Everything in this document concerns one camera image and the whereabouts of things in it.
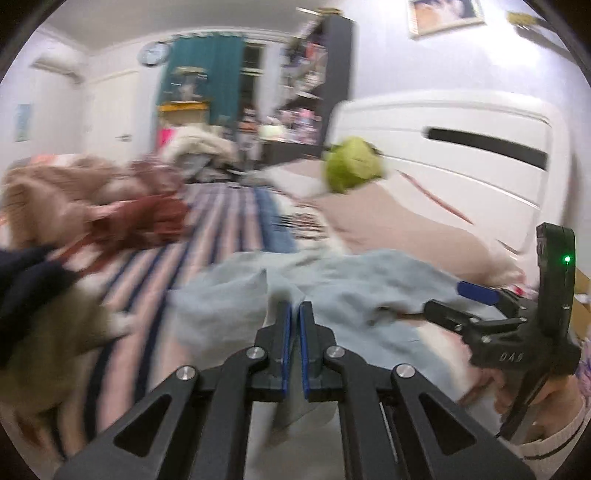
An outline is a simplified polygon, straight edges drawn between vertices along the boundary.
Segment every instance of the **white headboard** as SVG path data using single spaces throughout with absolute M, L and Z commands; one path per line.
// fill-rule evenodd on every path
M 338 105 L 327 142 L 350 135 L 502 242 L 537 283 L 535 227 L 561 224 L 571 168 L 555 107 L 505 92 L 404 92 Z

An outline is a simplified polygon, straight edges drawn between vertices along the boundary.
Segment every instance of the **teal curtain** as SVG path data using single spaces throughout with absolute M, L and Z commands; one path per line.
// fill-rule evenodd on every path
M 165 92 L 171 90 L 176 68 L 201 67 L 207 73 L 207 81 L 200 92 L 210 101 L 210 123 L 219 124 L 225 120 L 234 127 L 239 114 L 244 45 L 242 37 L 232 34 L 178 38 L 163 74 L 158 105 L 165 101 Z

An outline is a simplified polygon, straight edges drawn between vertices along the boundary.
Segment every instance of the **metal bolt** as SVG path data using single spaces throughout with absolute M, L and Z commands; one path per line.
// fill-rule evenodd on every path
M 411 378 L 414 377 L 415 373 L 417 373 L 417 371 L 412 365 L 401 364 L 396 367 L 396 374 L 400 378 Z
M 326 355 L 331 358 L 341 358 L 345 355 L 345 349 L 339 345 L 333 345 L 326 349 Z
M 191 367 L 190 365 L 185 365 L 177 370 L 177 378 L 186 382 L 187 380 L 191 380 L 197 371 Z
M 260 346 L 252 346 L 246 351 L 246 356 L 251 360 L 259 360 L 265 356 L 265 349 Z

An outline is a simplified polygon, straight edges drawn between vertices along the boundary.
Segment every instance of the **wall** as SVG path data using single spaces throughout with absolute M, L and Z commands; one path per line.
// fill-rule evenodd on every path
M 0 174 L 13 161 L 32 155 L 80 151 L 82 88 L 69 77 L 30 68 L 46 49 L 66 51 L 78 57 L 81 63 L 85 59 L 82 48 L 66 44 L 50 33 L 37 31 L 27 41 L 0 83 Z M 55 108 L 56 101 L 61 109 Z M 33 105 L 30 140 L 15 142 L 17 106 L 23 103 Z M 44 121 L 52 118 L 51 111 L 53 122 Z M 61 126 L 59 134 L 45 131 L 44 125 L 48 128 Z
M 216 30 L 232 29 L 206 29 L 206 31 Z M 152 150 L 152 129 L 157 101 L 156 95 L 160 91 L 160 82 L 164 70 L 164 66 L 152 68 L 141 66 L 138 63 L 138 54 L 146 43 L 162 40 L 173 34 L 151 35 L 150 37 L 142 37 L 125 42 L 97 52 L 89 59 L 89 78 L 92 80 L 97 80 L 124 70 L 137 70 L 139 73 L 138 94 L 135 107 L 136 129 L 132 139 L 136 155 L 149 153 Z M 265 33 L 254 33 L 248 36 L 249 38 L 265 37 Z M 282 38 L 281 34 L 273 32 L 266 33 L 266 36 L 277 37 L 278 40 Z M 261 112 L 271 112 L 276 106 L 276 91 L 281 73 L 281 48 L 277 42 L 269 40 L 260 41 L 265 43 L 268 48 L 265 49 L 262 59 L 264 74 L 259 77 L 255 99 L 257 107 Z
M 521 0 L 481 0 L 486 25 L 412 40 L 404 0 L 345 0 L 357 23 L 353 97 L 415 89 L 496 89 L 549 101 L 573 136 L 574 171 L 565 224 L 577 235 L 577 264 L 591 274 L 591 87 L 558 36 L 518 31 L 507 11 Z

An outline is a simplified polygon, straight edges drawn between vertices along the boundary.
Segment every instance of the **framed picture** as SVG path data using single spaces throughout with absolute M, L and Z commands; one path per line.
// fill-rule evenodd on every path
M 31 128 L 31 104 L 25 103 L 17 106 L 17 135 L 15 142 L 26 142 L 29 140 Z
M 408 0 L 408 27 L 413 38 L 483 23 L 479 0 Z

